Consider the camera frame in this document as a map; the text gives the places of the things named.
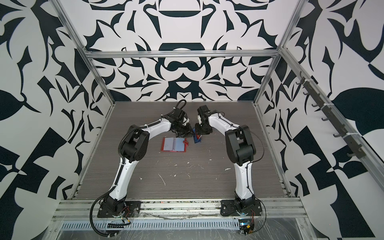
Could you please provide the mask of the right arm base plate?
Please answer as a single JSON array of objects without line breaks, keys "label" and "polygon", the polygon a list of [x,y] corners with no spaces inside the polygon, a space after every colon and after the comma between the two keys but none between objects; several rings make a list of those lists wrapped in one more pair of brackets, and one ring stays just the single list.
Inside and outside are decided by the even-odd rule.
[{"label": "right arm base plate", "polygon": [[221,200],[220,214],[228,216],[261,216],[263,208],[259,200],[249,198],[246,200]]}]

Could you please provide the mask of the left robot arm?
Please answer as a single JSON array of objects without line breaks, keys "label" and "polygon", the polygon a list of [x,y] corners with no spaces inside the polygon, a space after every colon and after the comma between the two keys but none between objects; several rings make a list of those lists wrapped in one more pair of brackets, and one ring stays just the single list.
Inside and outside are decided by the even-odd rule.
[{"label": "left robot arm", "polygon": [[166,132],[173,132],[178,138],[192,134],[188,115],[180,108],[174,108],[167,115],[153,123],[132,125],[118,146],[120,164],[112,187],[101,196],[98,217],[117,217],[125,208],[125,201],[133,172],[147,153],[150,139]]}]

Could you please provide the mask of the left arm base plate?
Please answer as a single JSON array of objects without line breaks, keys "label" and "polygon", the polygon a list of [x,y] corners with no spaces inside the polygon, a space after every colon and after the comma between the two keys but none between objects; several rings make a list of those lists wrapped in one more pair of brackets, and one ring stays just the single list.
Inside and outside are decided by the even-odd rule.
[{"label": "left arm base plate", "polygon": [[102,202],[97,214],[98,218],[136,217],[141,210],[141,201],[125,201],[117,204]]}]

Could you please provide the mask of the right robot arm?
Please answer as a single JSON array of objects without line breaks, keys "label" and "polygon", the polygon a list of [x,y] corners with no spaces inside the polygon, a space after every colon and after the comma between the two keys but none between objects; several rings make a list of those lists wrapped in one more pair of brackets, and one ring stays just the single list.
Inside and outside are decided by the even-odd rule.
[{"label": "right robot arm", "polygon": [[225,136],[227,155],[235,167],[235,198],[221,202],[221,215],[253,214],[261,202],[257,200],[252,186],[252,164],[257,150],[249,127],[230,122],[224,113],[209,110],[206,105],[198,108],[198,121],[195,124],[198,135],[209,135],[216,129]]}]

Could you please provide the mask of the red leather card holder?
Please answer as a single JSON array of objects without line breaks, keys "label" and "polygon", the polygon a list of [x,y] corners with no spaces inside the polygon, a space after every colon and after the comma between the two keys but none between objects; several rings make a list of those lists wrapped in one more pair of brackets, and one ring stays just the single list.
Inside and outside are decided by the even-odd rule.
[{"label": "red leather card holder", "polygon": [[164,137],[162,142],[162,152],[186,152],[189,145],[186,138]]}]

